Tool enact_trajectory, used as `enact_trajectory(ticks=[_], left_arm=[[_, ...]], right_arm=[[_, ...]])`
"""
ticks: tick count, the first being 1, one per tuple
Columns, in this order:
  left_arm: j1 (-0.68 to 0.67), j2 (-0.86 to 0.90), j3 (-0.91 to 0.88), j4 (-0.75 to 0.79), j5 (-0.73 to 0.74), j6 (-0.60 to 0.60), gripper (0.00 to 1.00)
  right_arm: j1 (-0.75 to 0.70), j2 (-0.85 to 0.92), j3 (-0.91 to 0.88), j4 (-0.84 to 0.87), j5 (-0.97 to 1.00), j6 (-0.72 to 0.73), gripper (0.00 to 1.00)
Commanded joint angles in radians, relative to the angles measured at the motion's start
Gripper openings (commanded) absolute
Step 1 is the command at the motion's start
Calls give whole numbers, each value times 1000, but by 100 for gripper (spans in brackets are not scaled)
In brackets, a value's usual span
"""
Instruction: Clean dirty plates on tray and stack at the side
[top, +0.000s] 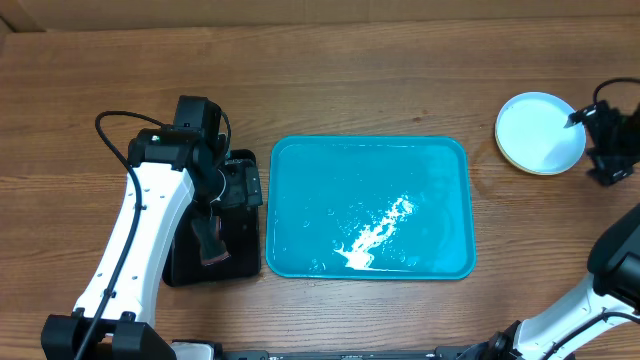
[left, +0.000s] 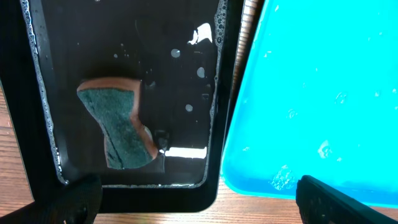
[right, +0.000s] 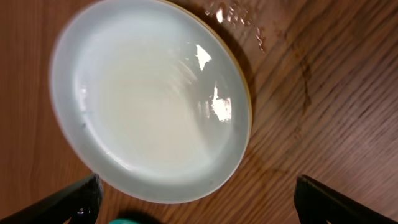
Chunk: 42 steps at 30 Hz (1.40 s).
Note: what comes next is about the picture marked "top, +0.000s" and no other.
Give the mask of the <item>light blue plate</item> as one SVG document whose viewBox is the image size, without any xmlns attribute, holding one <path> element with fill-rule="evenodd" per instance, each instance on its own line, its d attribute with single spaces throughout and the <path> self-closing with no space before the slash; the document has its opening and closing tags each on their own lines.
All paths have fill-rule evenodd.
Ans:
<svg viewBox="0 0 640 360">
<path fill-rule="evenodd" d="M 496 118 L 496 134 L 518 164 L 551 176 L 576 165 L 586 148 L 583 126 L 565 128 L 574 109 L 559 97 L 525 92 L 509 99 Z"/>
</svg>

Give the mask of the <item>pink and green sponge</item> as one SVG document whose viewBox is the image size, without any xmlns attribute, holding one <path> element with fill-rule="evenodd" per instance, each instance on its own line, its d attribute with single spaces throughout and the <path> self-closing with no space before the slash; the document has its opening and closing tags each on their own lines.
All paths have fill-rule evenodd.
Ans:
<svg viewBox="0 0 640 360">
<path fill-rule="evenodd" d="M 230 257 L 226 243 L 221 238 L 219 217 L 195 218 L 191 228 L 199 242 L 200 260 L 203 266 L 220 263 Z"/>
</svg>

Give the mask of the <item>yellow-green plate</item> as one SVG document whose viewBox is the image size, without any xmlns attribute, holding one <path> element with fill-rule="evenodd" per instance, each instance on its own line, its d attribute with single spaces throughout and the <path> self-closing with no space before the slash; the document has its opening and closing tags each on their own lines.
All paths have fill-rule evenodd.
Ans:
<svg viewBox="0 0 640 360">
<path fill-rule="evenodd" d="M 497 145 L 497 148 L 498 148 L 499 152 L 500 152 L 500 153 L 501 153 L 501 155 L 504 157 L 504 159 L 506 160 L 506 162 L 507 162 L 507 163 L 509 163 L 512 167 L 514 167 L 514 168 L 516 168 L 516 169 L 518 169 L 518 170 L 520 170 L 520 171 L 522 171 L 522 172 L 524 172 L 524 173 L 530 174 L 530 175 L 536 175 L 536 176 L 543 176 L 543 175 L 545 175 L 545 174 L 543 174 L 543 173 L 541 173 L 541 172 L 533 171 L 533 170 L 531 170 L 531 169 L 528 169 L 528 168 L 526 168 L 526 167 L 523 167 L 523 166 L 521 166 L 520 164 L 518 164 L 517 162 L 515 162 L 515 161 L 514 161 L 514 160 L 513 160 L 513 159 L 512 159 L 508 154 L 507 154 L 507 152 L 504 150 L 504 148 L 503 148 L 503 146 L 502 146 L 502 144 L 501 144 L 501 142 L 500 142 L 500 140 L 499 140 L 498 136 L 497 136 L 496 134 L 494 134 L 494 135 L 495 135 L 495 136 L 494 136 L 494 137 L 495 137 L 495 142 L 496 142 L 496 145 Z"/>
</svg>

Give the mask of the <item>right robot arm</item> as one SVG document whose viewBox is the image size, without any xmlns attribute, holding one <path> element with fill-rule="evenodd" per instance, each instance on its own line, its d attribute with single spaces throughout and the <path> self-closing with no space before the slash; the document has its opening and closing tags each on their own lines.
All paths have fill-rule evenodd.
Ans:
<svg viewBox="0 0 640 360">
<path fill-rule="evenodd" d="M 624 115 L 605 100 L 569 116 L 587 127 L 594 147 L 590 171 L 603 185 L 632 173 L 639 161 L 639 112 Z M 514 322 L 487 342 L 461 352 L 460 359 L 569 359 L 600 334 L 639 321 L 639 208 L 634 207 L 596 241 L 586 277 L 539 315 Z"/>
</svg>

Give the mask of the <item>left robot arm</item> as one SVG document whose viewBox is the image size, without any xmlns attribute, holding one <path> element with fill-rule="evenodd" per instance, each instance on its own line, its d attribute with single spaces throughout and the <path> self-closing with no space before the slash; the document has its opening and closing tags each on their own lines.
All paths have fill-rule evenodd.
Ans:
<svg viewBox="0 0 640 360">
<path fill-rule="evenodd" d="M 41 332 L 49 359 L 219 359 L 220 345 L 165 341 L 158 290 L 238 279 L 260 269 L 263 202 L 254 154 L 232 150 L 214 102 L 181 96 L 174 120 L 150 119 L 118 154 L 127 178 L 101 261 L 68 315 Z"/>
</svg>

